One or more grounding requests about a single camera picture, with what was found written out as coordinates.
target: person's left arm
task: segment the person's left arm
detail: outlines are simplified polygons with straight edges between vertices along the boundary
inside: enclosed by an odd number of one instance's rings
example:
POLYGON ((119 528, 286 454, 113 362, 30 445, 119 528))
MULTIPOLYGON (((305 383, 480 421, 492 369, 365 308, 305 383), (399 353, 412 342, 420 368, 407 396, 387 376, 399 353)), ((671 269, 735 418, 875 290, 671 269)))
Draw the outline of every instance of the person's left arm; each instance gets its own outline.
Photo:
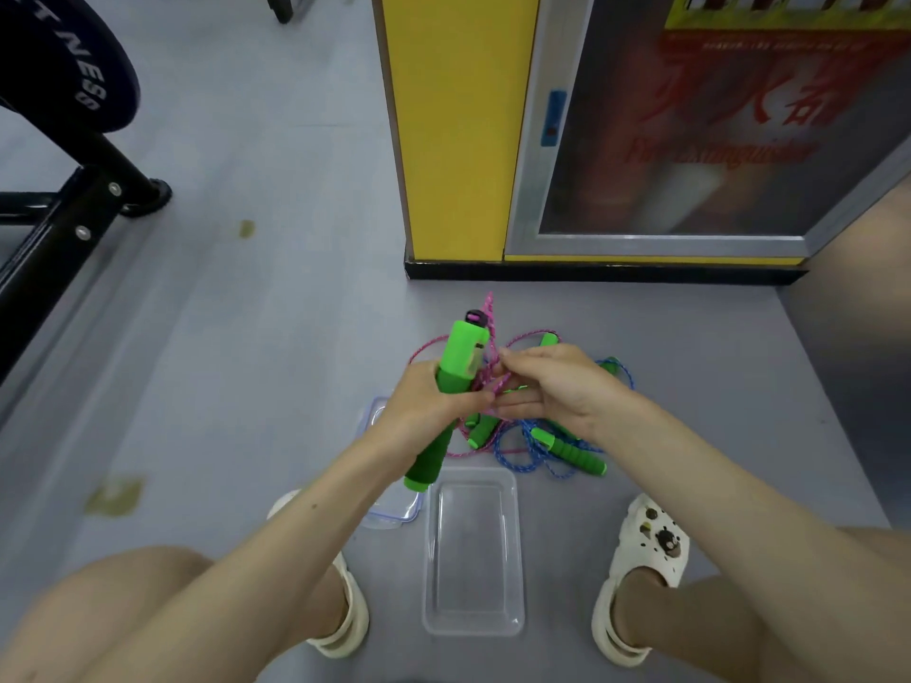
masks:
POLYGON ((436 364, 405 373, 380 419, 276 516, 102 655, 82 683, 250 681, 382 491, 489 392, 445 395, 436 364))

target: clear lid with blue seal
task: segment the clear lid with blue seal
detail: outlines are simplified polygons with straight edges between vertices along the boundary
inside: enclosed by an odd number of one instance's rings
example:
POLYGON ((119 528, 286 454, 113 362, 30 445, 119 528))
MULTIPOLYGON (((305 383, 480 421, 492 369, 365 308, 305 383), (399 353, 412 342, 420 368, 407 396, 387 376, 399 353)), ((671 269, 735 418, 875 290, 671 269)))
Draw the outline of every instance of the clear lid with blue seal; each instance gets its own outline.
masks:
MULTIPOLYGON (((357 429, 358 437, 363 436, 385 410, 389 398, 374 398, 364 413, 357 429)), ((371 529, 395 529, 412 522, 424 505, 424 494, 405 488, 401 482, 393 482, 373 504, 361 520, 361 527, 371 529)))

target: white lettering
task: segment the white lettering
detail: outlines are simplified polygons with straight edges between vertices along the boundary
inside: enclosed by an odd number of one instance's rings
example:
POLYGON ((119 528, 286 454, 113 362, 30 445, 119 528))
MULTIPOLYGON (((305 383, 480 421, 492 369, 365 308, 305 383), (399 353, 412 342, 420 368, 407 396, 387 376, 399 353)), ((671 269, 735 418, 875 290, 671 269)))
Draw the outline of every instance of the white lettering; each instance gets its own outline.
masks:
POLYGON ((66 48, 71 55, 92 55, 85 48, 79 47, 82 41, 72 31, 54 31, 54 35, 66 41, 66 48))
POLYGON ((75 99, 85 105, 89 110, 97 110, 101 104, 95 98, 89 98, 83 91, 75 95, 75 99))
POLYGON ((94 65, 90 65, 88 62, 83 62, 82 60, 76 60, 75 63, 79 65, 79 71, 82 72, 83 76, 87 76, 90 79, 97 79, 99 81, 104 81, 105 77, 101 75, 101 70, 94 65))
POLYGON ((90 93, 91 95, 96 95, 98 100, 104 100, 108 95, 108 92, 105 91, 105 89, 103 89, 97 83, 92 83, 88 79, 82 80, 82 90, 86 93, 90 93))
POLYGON ((48 9, 47 5, 44 4, 42 1, 35 0, 35 4, 37 4, 39 7, 41 7, 41 9, 39 9, 38 11, 35 12, 36 19, 38 19, 39 21, 44 21, 49 16, 54 21, 60 21, 60 17, 57 16, 56 14, 54 14, 50 9, 48 9))

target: floor stain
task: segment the floor stain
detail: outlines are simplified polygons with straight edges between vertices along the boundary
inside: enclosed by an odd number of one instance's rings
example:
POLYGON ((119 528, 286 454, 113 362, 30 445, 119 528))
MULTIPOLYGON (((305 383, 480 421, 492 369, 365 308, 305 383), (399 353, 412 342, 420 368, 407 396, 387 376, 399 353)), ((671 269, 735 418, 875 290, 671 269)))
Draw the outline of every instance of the floor stain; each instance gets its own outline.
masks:
POLYGON ((256 232, 256 223, 254 223, 252 220, 242 220, 241 221, 240 236, 241 236, 242 240, 249 240, 255 232, 256 232))
POLYGON ((116 476, 102 481, 85 501, 87 516, 122 517, 130 515, 139 505, 145 477, 116 476))

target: plastic container lid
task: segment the plastic container lid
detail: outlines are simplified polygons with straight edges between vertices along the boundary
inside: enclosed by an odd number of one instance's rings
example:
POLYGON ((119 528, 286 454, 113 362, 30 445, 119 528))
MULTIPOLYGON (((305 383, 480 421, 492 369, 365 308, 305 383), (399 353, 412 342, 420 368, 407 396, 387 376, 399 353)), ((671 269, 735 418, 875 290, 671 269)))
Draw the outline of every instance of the plastic container lid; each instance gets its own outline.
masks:
POLYGON ((444 467, 427 503, 424 627, 441 636, 513 636, 525 625, 516 477, 444 467))
MULTIPOLYGON (((358 426, 358 436, 363 436, 363 433, 376 423, 388 401, 389 398, 373 399, 358 426)), ((367 515, 361 520, 361 526, 381 530, 400 527, 403 523, 410 523, 414 520, 423 505, 423 493, 410 491, 401 482, 393 483, 382 492, 376 503, 367 511, 367 515)))

